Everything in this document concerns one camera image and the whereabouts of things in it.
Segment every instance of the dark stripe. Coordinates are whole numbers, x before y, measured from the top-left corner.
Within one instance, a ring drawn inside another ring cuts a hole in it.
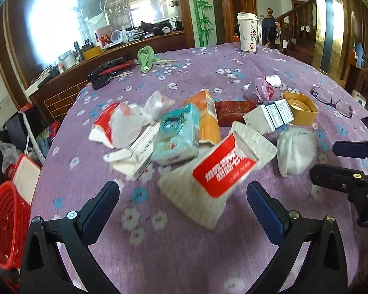
[[[327,73],[331,59],[332,42],[334,37],[334,10],[332,8],[334,0],[326,0],[326,35],[323,49],[322,63],[320,69]]]

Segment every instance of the basket rim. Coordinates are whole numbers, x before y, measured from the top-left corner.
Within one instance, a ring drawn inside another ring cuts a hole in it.
[[[3,270],[9,270],[14,265],[15,244],[16,244],[16,241],[18,239],[17,238],[17,233],[15,233],[15,229],[18,225],[18,216],[16,215],[18,213],[18,207],[19,207],[19,204],[18,204],[18,191],[16,190],[16,187],[13,184],[13,182],[8,180],[8,181],[3,182],[0,185],[0,197],[1,197],[2,192],[5,191],[5,190],[8,190],[8,189],[12,190],[13,198],[14,198],[14,229],[13,229],[13,236],[12,236],[12,242],[11,242],[11,251],[10,251],[10,255],[8,257],[8,260],[7,260],[7,262],[2,262],[0,260],[0,267]]]

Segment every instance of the white bottle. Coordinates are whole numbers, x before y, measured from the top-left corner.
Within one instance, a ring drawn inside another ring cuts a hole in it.
[[[128,42],[128,34],[127,34],[126,29],[124,29],[124,27],[122,27],[121,32],[123,33],[124,42],[127,43]]]

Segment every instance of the pink plastic wrapper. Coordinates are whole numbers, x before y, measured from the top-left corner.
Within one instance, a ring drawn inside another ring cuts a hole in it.
[[[273,86],[266,81],[266,77],[255,78],[248,86],[244,97],[249,101],[254,101],[256,104],[269,101],[274,95]]]

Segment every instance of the red plastic basket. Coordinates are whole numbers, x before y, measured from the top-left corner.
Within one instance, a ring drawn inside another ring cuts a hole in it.
[[[20,268],[30,211],[30,205],[11,181],[0,186],[0,267],[3,270]]]

